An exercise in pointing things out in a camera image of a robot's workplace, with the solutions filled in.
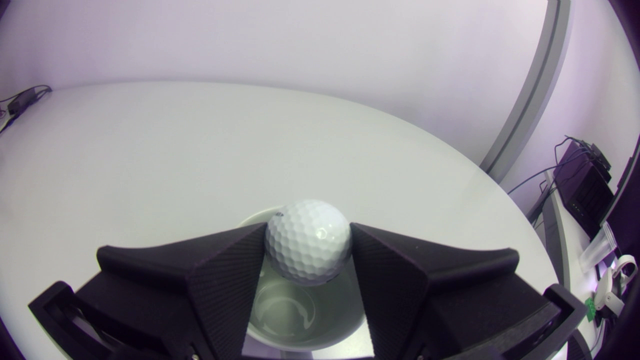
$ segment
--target desk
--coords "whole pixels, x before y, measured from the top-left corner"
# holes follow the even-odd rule
[[[511,247],[536,290],[557,282],[523,214],[466,157],[323,95],[181,82],[54,91],[0,137],[0,184],[0,316],[29,360],[63,356],[27,304],[57,280],[82,286],[98,247],[217,233],[296,199],[437,243]],[[313,353],[370,355],[366,326]]]
[[[545,172],[545,177],[547,184],[552,183],[554,178],[553,171]],[[545,207],[543,212],[544,228],[547,250],[550,251],[549,256],[558,267],[559,272],[563,274],[561,279],[563,286],[580,301],[584,302],[593,296],[598,286],[595,269],[592,268],[583,273],[578,260],[584,249],[589,245],[589,236],[582,230],[582,227],[575,221],[569,211],[564,208],[558,191],[549,195]],[[580,325],[578,325],[578,331],[580,331],[587,346],[594,348],[593,355],[595,355],[602,345],[602,337],[598,339],[600,328],[596,327],[595,322],[589,322],[585,316]]]

